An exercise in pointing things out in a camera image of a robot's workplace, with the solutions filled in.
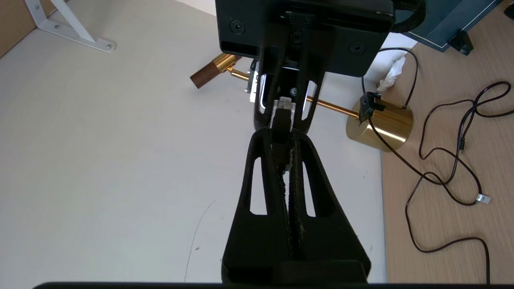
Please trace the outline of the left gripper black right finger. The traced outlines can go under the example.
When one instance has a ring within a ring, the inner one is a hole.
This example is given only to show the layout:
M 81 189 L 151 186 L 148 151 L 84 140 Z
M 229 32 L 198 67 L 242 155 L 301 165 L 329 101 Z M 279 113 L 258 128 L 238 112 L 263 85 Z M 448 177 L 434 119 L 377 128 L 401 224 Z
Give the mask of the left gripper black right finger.
M 291 133 L 288 281 L 367 281 L 371 262 L 309 137 Z

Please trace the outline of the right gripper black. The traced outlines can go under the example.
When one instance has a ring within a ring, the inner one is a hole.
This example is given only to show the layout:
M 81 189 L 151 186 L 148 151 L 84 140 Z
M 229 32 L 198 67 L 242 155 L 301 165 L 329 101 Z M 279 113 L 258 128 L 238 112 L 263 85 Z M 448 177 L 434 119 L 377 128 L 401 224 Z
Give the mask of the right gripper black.
M 270 123 L 275 77 L 289 68 L 298 70 L 295 129 L 308 133 L 324 74 L 364 76 L 395 23 L 391 0 L 217 0 L 215 7 L 221 51 L 259 61 L 255 130 Z

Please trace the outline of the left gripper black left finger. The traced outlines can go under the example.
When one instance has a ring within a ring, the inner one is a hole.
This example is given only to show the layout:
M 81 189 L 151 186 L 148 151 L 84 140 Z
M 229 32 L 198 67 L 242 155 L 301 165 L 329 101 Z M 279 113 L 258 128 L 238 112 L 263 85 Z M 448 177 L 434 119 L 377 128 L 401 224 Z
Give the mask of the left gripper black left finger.
M 261 160 L 265 215 L 250 210 L 257 159 Z M 291 259 L 284 196 L 285 184 L 272 156 L 270 132 L 267 128 L 257 130 L 250 139 L 242 188 L 222 257 L 223 283 L 273 283 L 275 269 Z

